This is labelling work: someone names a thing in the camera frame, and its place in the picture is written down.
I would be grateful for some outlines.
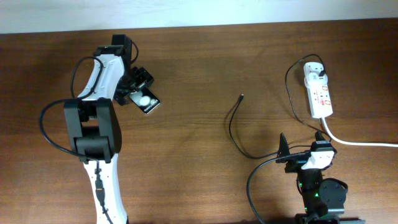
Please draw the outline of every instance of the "black cable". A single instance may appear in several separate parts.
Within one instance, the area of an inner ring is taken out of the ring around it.
[[[303,192],[301,191],[301,187],[300,187],[300,181],[298,179],[296,179],[296,186],[297,186],[297,190],[300,193],[300,195],[303,195]]]
[[[98,75],[97,75],[97,77],[96,77],[96,79],[95,79],[94,85],[90,88],[90,91],[89,91],[86,95],[84,95],[84,96],[75,98],[75,95],[74,95],[74,93],[73,93],[73,81],[74,81],[74,79],[75,79],[76,71],[77,71],[78,67],[80,66],[80,64],[81,64],[84,60],[89,59],[89,58],[94,59],[94,60],[97,60],[97,61],[99,62],[100,68],[99,68]],[[52,146],[54,146],[55,148],[57,148],[57,149],[59,149],[59,150],[61,150],[61,151],[63,151],[63,152],[66,152],[66,153],[68,153],[68,154],[71,154],[71,155],[73,155],[73,156],[84,157],[84,158],[87,159],[87,160],[92,160],[92,161],[96,161],[96,162],[97,162],[97,168],[96,168],[96,170],[95,170],[95,174],[96,174],[96,181],[95,181],[95,185],[96,185],[96,191],[95,191],[95,192],[96,192],[96,196],[97,196],[97,199],[98,199],[98,201],[99,201],[99,204],[102,206],[103,214],[106,215],[106,218],[108,219],[109,223],[110,223],[110,224],[113,224],[113,222],[111,221],[111,219],[110,219],[110,217],[109,217],[109,215],[108,215],[108,210],[105,209],[105,189],[104,189],[104,187],[103,187],[103,183],[102,183],[102,180],[101,180],[101,175],[100,175],[101,169],[100,169],[100,162],[99,162],[99,160],[96,159],[96,158],[88,157],[88,156],[86,156],[86,155],[73,152],[73,151],[71,151],[71,150],[68,150],[68,149],[66,149],[66,148],[64,148],[64,147],[62,147],[62,146],[60,146],[60,145],[58,145],[57,143],[55,143],[53,140],[50,139],[50,137],[49,137],[49,136],[47,135],[47,133],[45,132],[45,130],[44,130],[44,125],[43,125],[44,114],[45,114],[45,112],[46,112],[48,109],[50,109],[52,106],[57,105],[57,104],[59,104],[59,103],[66,103],[66,102],[71,101],[71,100],[76,100],[76,99],[82,100],[82,99],[84,99],[84,98],[89,97],[89,96],[94,92],[94,90],[95,90],[95,88],[96,88],[96,86],[97,86],[97,84],[98,84],[98,80],[100,79],[100,76],[101,76],[101,73],[102,73],[102,71],[103,71],[103,68],[104,68],[103,63],[101,62],[100,59],[98,59],[98,58],[96,58],[96,57],[88,56],[88,57],[84,57],[84,58],[80,59],[79,62],[76,64],[75,68],[73,69],[72,79],[71,79],[71,83],[70,83],[70,93],[72,94],[72,97],[73,97],[73,98],[71,98],[71,99],[57,100],[57,101],[54,101],[54,102],[50,103],[49,105],[47,105],[47,106],[42,110],[42,112],[41,112],[41,114],[40,114],[39,126],[40,126],[40,132],[43,134],[44,138],[45,138]]]
[[[297,116],[296,110],[294,109],[292,97],[290,97],[290,91],[289,91],[289,88],[288,88],[288,86],[287,86],[287,75],[289,74],[290,69],[292,69],[296,64],[300,63],[302,60],[304,60],[304,59],[306,59],[306,58],[308,58],[308,57],[311,57],[311,56],[316,56],[316,57],[318,57],[319,61],[321,61],[321,64],[323,65],[323,74],[326,73],[326,66],[325,66],[325,64],[323,64],[323,60],[321,59],[321,57],[319,57],[319,55],[317,55],[317,54],[309,54],[309,55],[307,55],[307,56],[304,56],[304,57],[302,57],[300,60],[294,62],[293,65],[290,66],[289,69],[286,71],[286,75],[285,75],[286,90],[287,90],[287,94],[288,94],[289,100],[290,100],[290,105],[292,106],[292,110],[293,110],[293,113],[294,113],[294,116],[295,116],[296,120],[299,121],[300,123],[302,123],[302,124],[304,124],[304,125],[306,125],[306,126],[312,128],[312,129],[315,129],[315,130],[317,130],[317,131],[320,131],[322,134],[327,135],[327,136],[330,138],[329,141],[331,141],[331,137],[330,137],[326,132],[322,131],[321,129],[318,129],[318,128],[316,128],[316,127],[313,127],[313,126],[307,124],[306,122],[302,121],[302,120]]]
[[[238,104],[236,105],[235,110],[234,110],[234,112],[233,112],[233,114],[232,114],[232,116],[231,116],[231,119],[230,119],[230,121],[229,121],[229,128],[228,128],[228,131],[229,131],[229,136],[230,136],[231,139],[232,139],[232,142],[234,142],[234,144],[235,144],[236,148],[239,150],[239,152],[240,152],[242,155],[244,155],[244,156],[246,156],[247,158],[249,158],[249,159],[263,159],[263,158],[265,158],[265,157],[269,157],[269,156],[273,156],[273,155],[278,154],[278,152],[273,152],[273,153],[267,154],[267,155],[265,155],[265,156],[256,157],[256,156],[252,156],[252,155],[249,155],[249,154],[245,153],[244,151],[241,150],[241,148],[239,148],[238,144],[236,144],[236,141],[235,141],[235,139],[234,139],[234,137],[233,137],[233,135],[232,135],[232,132],[231,132],[231,126],[232,126],[232,120],[234,119],[234,116],[235,116],[235,112],[236,112],[236,110],[238,110],[239,105],[241,104],[241,102],[242,102],[242,100],[243,100],[243,96],[244,96],[243,94],[239,96]],[[298,145],[298,146],[292,146],[292,147],[290,147],[289,149],[293,149],[293,148],[295,148],[295,147],[311,147],[311,146]]]
[[[42,135],[43,135],[43,137],[45,138],[45,140],[47,140],[47,141],[48,141],[52,146],[54,146],[55,148],[57,148],[57,149],[59,149],[59,150],[61,150],[61,151],[63,151],[63,152],[69,153],[69,154],[71,154],[71,155],[73,155],[73,156],[84,157],[85,159],[88,159],[88,160],[98,161],[98,160],[95,159],[95,158],[91,158],[91,157],[88,157],[88,156],[86,156],[86,155],[73,152],[73,151],[71,151],[71,150],[68,150],[68,149],[66,149],[66,148],[64,148],[64,147],[62,147],[62,146],[60,146],[60,145],[58,145],[57,143],[55,143],[53,140],[50,139],[50,137],[49,137],[49,136],[47,135],[47,133],[45,132],[45,130],[44,130],[44,125],[43,125],[44,114],[45,114],[45,112],[46,112],[48,109],[50,109],[52,106],[57,105],[57,104],[59,104],[59,103],[66,103],[66,102],[71,101],[71,100],[76,100],[76,99],[82,100],[82,99],[84,99],[84,98],[89,97],[89,96],[94,92],[94,89],[95,89],[95,87],[96,87],[96,85],[97,85],[97,83],[98,83],[98,80],[100,79],[100,75],[101,75],[101,72],[102,72],[103,67],[104,67],[103,63],[102,63],[98,58],[89,56],[89,57],[84,57],[84,58],[80,59],[73,72],[74,72],[74,74],[76,74],[76,70],[77,70],[79,64],[81,64],[81,62],[84,61],[84,60],[86,60],[87,58],[93,58],[93,59],[95,59],[95,60],[98,60],[98,61],[99,61],[99,64],[101,65],[101,67],[100,67],[100,69],[99,69],[99,72],[98,72],[98,75],[97,75],[97,77],[96,77],[96,80],[95,80],[95,82],[94,82],[94,85],[93,85],[93,87],[90,89],[90,92],[87,93],[86,95],[81,96],[81,97],[78,97],[78,98],[56,100],[56,101],[54,101],[54,102],[48,104],[45,108],[43,108],[43,110],[42,110],[42,112],[41,112],[41,114],[40,114],[39,126],[40,126],[40,132],[42,133]],[[71,94],[72,94],[72,96],[73,96],[73,79],[72,79],[72,85],[71,85]]]
[[[291,154],[291,155],[289,155],[289,156],[282,156],[282,157],[276,157],[276,158],[273,158],[273,159],[269,159],[269,160],[263,162],[262,164],[258,165],[258,166],[251,172],[251,174],[250,174],[250,176],[249,176],[249,178],[248,178],[248,183],[247,183],[247,185],[246,185],[246,193],[247,193],[247,195],[248,195],[248,200],[249,200],[251,209],[253,210],[254,214],[257,216],[257,218],[259,219],[259,221],[260,221],[262,224],[266,224],[266,223],[265,223],[265,221],[260,217],[260,214],[257,212],[256,208],[254,207],[254,204],[253,204],[253,202],[252,202],[252,200],[251,200],[251,196],[250,196],[250,183],[251,183],[252,177],[254,176],[254,174],[255,174],[261,167],[263,167],[264,165],[269,164],[270,162],[274,162],[274,161],[277,161],[277,160],[279,160],[279,159],[288,159],[288,158],[292,158],[292,157],[295,157],[295,156],[302,156],[302,155],[306,155],[306,153],[300,152],[300,153]]]
[[[137,60],[137,58],[138,58],[138,53],[139,53],[139,50],[138,50],[138,47],[137,47],[136,43],[134,43],[134,41],[131,41],[131,43],[132,43],[132,44],[134,45],[134,47],[136,48],[137,54],[136,54],[136,57],[135,57],[134,59],[131,60],[130,65],[131,65],[132,63],[136,62],[136,60]]]
[[[101,61],[100,59],[98,59],[97,57],[94,57],[94,56],[87,56],[87,57],[83,57],[82,59],[80,59],[80,60],[77,62],[75,68],[73,69],[72,77],[71,77],[71,79],[70,79],[70,94],[72,95],[72,98],[75,97],[75,94],[74,94],[74,92],[73,92],[73,82],[75,81],[75,76],[76,76],[77,69],[79,68],[80,64],[81,64],[83,61],[87,60],[87,59],[94,59],[94,60],[96,60],[97,62],[99,62],[100,67],[99,67],[99,72],[98,72],[97,78],[96,78],[96,80],[95,80],[95,83],[94,83],[93,87],[91,87],[90,92],[89,92],[87,95],[82,96],[82,97],[80,97],[80,98],[81,98],[81,99],[84,99],[84,98],[90,96],[90,95],[94,92],[94,89],[95,89],[95,87],[97,86],[98,80],[100,79],[101,72],[102,72],[102,70],[103,70],[103,68],[104,68],[104,64],[102,63],[102,61]]]
[[[102,213],[105,214],[106,219],[108,219],[109,224],[113,224],[111,218],[108,214],[108,209],[105,208],[105,189],[104,184],[101,180],[101,169],[100,162],[97,161],[97,169],[95,170],[96,180],[95,180],[95,195],[99,201],[99,205],[102,207]]]
[[[111,218],[109,217],[108,209],[105,209],[105,206],[102,206],[102,213],[105,214],[106,218],[109,221],[109,224],[113,224],[113,222],[111,221]]]

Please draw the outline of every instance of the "white robotic arm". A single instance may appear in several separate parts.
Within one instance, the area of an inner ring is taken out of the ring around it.
[[[94,92],[83,101],[96,101],[99,98],[113,99],[118,81],[124,74],[123,60],[120,56],[113,54],[105,54],[97,57],[103,64],[103,71],[99,74],[100,63],[95,60],[94,69],[91,77],[88,80],[87,86],[79,94],[85,96],[90,92],[90,88],[94,85],[97,75],[100,75],[97,86]],[[95,207],[97,212],[97,224],[127,224],[128,217],[123,207],[121,200],[119,180],[118,180],[118,157],[119,154],[115,153],[111,158],[111,162],[106,163],[105,160],[88,161],[84,164],[88,177],[90,178],[91,188],[93,190]],[[96,186],[97,176],[96,170],[99,166],[100,175],[99,179],[102,181],[102,186]],[[97,191],[104,192],[104,206],[100,204],[97,198]]]
[[[125,97],[148,91],[154,81],[144,68],[130,68],[131,46],[127,36],[113,35],[112,45],[98,47],[95,57],[89,57],[95,64],[85,89],[64,105],[72,152],[90,178],[97,224],[128,224],[117,170],[122,136],[112,99],[125,105]],[[83,125],[91,119],[98,125]]]

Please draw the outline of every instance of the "wood grain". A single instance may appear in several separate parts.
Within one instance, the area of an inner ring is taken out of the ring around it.
[[[130,223],[255,220],[245,187],[261,161],[234,148],[227,115],[244,93],[233,132],[253,155],[276,151],[281,132],[290,144],[311,143],[314,131],[294,120],[284,86],[287,68],[306,54],[326,64],[335,136],[398,139],[397,19],[0,35],[0,223],[95,222],[82,164],[47,144],[38,118],[47,103],[69,97],[77,60],[120,33],[138,44],[136,65],[153,74],[151,88],[162,100],[150,116],[115,105],[123,132],[119,183]],[[75,91],[91,66],[80,68]],[[318,126],[302,79],[296,67],[289,78],[295,107]],[[45,127],[68,146],[61,106],[49,111]],[[398,150],[334,146],[338,154],[325,177],[349,185],[344,217],[397,223]],[[303,212],[295,178],[275,164],[256,175],[252,196],[265,219]]]

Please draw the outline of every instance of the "power plug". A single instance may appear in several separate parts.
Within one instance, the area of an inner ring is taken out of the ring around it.
[[[328,88],[328,76],[323,65],[318,62],[307,62],[304,65],[304,84],[307,87],[313,118],[326,118],[333,113]]]

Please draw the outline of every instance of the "black bracket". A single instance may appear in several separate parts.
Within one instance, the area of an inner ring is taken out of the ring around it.
[[[121,105],[128,104],[126,97],[130,93],[141,91],[144,88],[150,87],[154,82],[154,77],[144,68],[138,69],[133,67],[131,74],[126,78],[122,77],[116,87],[114,99]]]
[[[96,101],[73,100],[65,103],[69,141],[73,152],[111,162],[119,153],[122,135],[112,100],[100,98]],[[97,126],[85,126],[85,122],[97,120]]]
[[[279,138],[279,150],[277,157],[289,156],[289,155],[290,155],[289,145],[287,144],[285,135],[281,133]],[[294,159],[279,159],[276,161],[276,163],[286,163],[285,173],[293,173],[297,172],[296,170],[298,168],[301,168],[301,166],[304,165],[310,157],[311,157],[311,151],[307,150],[305,151],[305,155],[297,156]]]

